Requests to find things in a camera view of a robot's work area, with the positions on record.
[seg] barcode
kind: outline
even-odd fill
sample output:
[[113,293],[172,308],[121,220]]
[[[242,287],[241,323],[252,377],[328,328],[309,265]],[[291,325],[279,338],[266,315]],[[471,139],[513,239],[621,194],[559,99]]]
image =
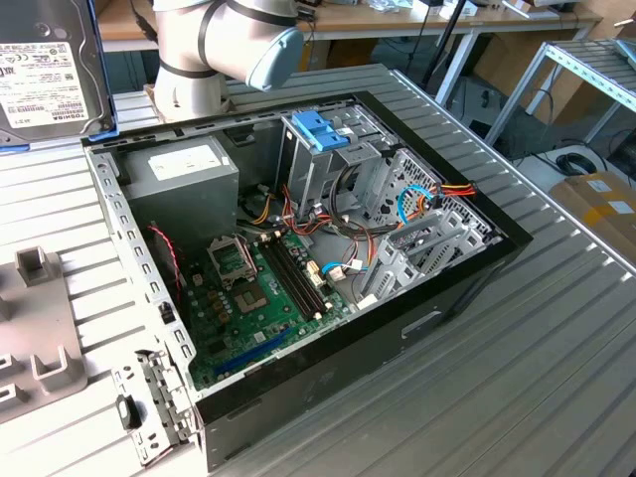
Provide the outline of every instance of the barcode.
[[83,109],[59,109],[57,111],[51,111],[53,116],[58,114],[83,114]]
[[30,104],[28,106],[17,106],[16,109],[18,112],[44,111],[44,107],[39,106],[38,104]]
[[79,101],[75,102],[61,102],[58,104],[58,109],[77,109],[81,108],[81,103]]

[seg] metal shelf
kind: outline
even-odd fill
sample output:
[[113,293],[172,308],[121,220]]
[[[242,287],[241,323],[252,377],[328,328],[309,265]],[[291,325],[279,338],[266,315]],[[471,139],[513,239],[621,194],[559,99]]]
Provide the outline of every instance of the metal shelf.
[[[543,43],[488,132],[484,140],[486,144],[494,144],[502,133],[521,97],[532,85],[546,59],[553,60],[557,66],[548,74],[541,89],[550,90],[552,82],[556,80],[561,69],[565,68],[610,96],[618,104],[636,112],[636,70],[627,63],[626,58],[616,52],[611,41],[582,40]],[[538,92],[529,105],[527,113],[534,113],[544,97],[546,95],[543,92]],[[594,133],[587,136],[587,141],[591,140],[595,132],[609,120],[617,106],[612,106],[609,115],[601,118],[599,125],[593,129]]]

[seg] blue cable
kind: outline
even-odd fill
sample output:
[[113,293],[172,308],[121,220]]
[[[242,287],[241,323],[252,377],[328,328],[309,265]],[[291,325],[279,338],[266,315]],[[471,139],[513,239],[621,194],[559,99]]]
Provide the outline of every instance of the blue cable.
[[405,224],[408,222],[408,219],[406,218],[406,214],[404,213],[404,207],[402,205],[402,202],[404,200],[404,196],[406,195],[406,193],[411,190],[419,192],[429,201],[432,201],[433,197],[435,197],[430,191],[423,188],[422,186],[418,186],[417,184],[411,184],[410,186],[406,186],[399,193],[399,196],[397,197],[397,214],[399,215],[399,218],[401,219],[401,221],[404,222]]
[[[331,270],[332,268],[335,268],[336,266],[346,266],[348,268],[351,268],[351,265],[348,265],[347,263],[340,263],[338,261],[330,261],[329,263],[327,263],[325,266],[322,267],[323,275],[327,274],[329,270]],[[360,270],[367,271],[368,269],[369,268],[367,266],[363,266]]]
[[325,266],[322,267],[322,274],[326,274],[329,270],[331,270],[332,268],[335,268],[336,266],[341,266],[342,263],[340,263],[339,261],[330,261],[329,263],[327,263]]

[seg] blue drive bay latch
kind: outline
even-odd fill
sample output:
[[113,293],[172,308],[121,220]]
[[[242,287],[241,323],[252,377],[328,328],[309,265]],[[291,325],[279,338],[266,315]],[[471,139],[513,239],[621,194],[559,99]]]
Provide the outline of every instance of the blue drive bay latch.
[[349,138],[338,134],[331,121],[316,111],[296,112],[291,115],[291,122],[320,152],[349,145]]

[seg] green circuit board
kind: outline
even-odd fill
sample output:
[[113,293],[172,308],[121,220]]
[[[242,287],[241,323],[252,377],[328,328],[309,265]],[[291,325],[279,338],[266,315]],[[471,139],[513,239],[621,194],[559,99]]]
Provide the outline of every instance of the green circuit board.
[[[294,234],[287,234],[281,240],[295,258],[299,269],[307,276],[304,264],[311,259],[307,249]],[[181,308],[189,322],[190,336],[197,349],[190,373],[198,390],[321,331],[351,313],[338,292],[333,289],[324,292],[323,288],[319,288],[318,294],[323,301],[331,303],[333,307],[321,319],[307,320],[259,252],[260,245],[248,245],[258,271],[255,280],[237,281],[231,290],[222,288],[206,250],[193,256],[186,266],[182,265],[187,286]],[[226,265],[229,269],[237,266],[237,259],[230,251],[224,251],[222,257],[215,254],[215,259],[220,262],[222,269],[226,269]],[[251,354],[249,360],[232,366],[230,370],[224,368],[232,360],[245,359],[245,354]]]

